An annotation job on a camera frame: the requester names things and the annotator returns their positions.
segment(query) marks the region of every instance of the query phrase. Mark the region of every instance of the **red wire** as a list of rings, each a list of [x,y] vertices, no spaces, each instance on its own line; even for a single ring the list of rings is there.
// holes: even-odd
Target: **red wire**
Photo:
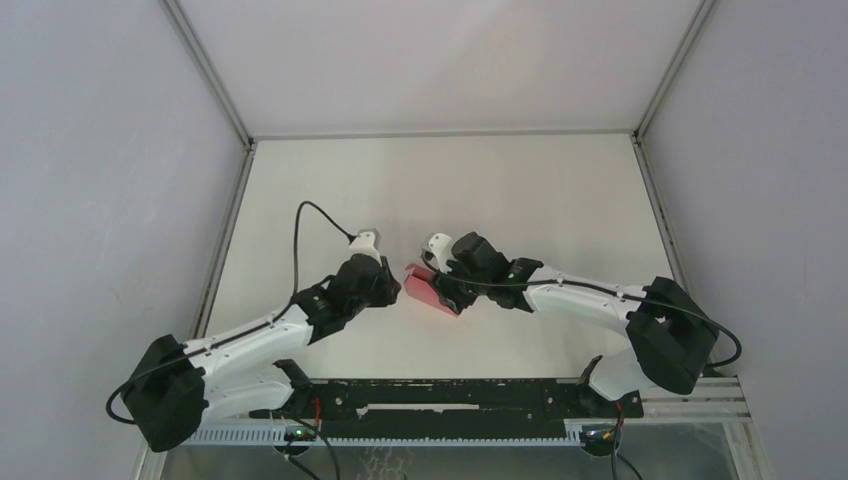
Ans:
[[[315,400],[312,401],[315,404],[315,428],[321,428],[321,399],[315,397]]]

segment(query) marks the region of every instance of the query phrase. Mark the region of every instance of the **white wall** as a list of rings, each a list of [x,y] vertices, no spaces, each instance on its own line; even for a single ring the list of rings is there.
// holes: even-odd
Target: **white wall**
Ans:
[[[185,0],[251,133],[633,130],[699,0]]]
[[[781,479],[845,478],[846,26],[846,2],[722,2],[647,142]]]
[[[104,401],[187,335],[241,148],[157,2],[0,10],[0,477],[127,478]]]

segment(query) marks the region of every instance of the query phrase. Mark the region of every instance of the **red object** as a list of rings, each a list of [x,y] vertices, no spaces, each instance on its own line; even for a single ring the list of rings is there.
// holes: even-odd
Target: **red object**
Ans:
[[[321,399],[315,397],[315,400],[312,400],[312,403],[315,404],[315,428],[321,428]]]
[[[410,297],[441,310],[452,317],[457,316],[451,309],[439,302],[439,294],[430,286],[429,282],[433,278],[433,272],[414,263],[407,265],[406,271],[409,272],[409,276],[406,277],[403,286],[406,288],[406,293]]]

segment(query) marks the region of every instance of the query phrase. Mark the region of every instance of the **enclosure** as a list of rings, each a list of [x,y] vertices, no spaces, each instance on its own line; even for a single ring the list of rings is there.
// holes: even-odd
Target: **enclosure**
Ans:
[[[470,231],[580,277],[674,278],[744,355],[685,398],[642,391],[622,452],[646,478],[839,478],[839,442],[797,435],[844,423],[845,6],[5,10],[6,477],[298,478],[272,448],[283,420],[207,424],[164,454],[102,405],[153,339],[285,303],[309,199],[377,228],[399,280],[428,235]],[[300,235],[304,284],[348,256],[318,215]],[[626,348],[576,316],[481,302],[454,318],[402,292],[290,357],[315,379],[573,379]],[[609,478],[567,435],[590,424],[483,446],[331,441],[345,478]],[[302,460],[332,478],[326,454]]]

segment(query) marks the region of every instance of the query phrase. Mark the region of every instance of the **glass panel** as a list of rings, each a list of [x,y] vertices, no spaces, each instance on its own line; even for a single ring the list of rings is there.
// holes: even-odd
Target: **glass panel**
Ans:
[[[621,453],[644,478],[735,480],[721,425],[627,425]],[[609,458],[574,447],[347,447],[336,449],[342,478],[491,480],[612,478]],[[324,447],[298,457],[324,480],[335,478]],[[635,478],[619,463],[619,478]],[[268,447],[185,446],[168,454],[164,479],[308,478]]]

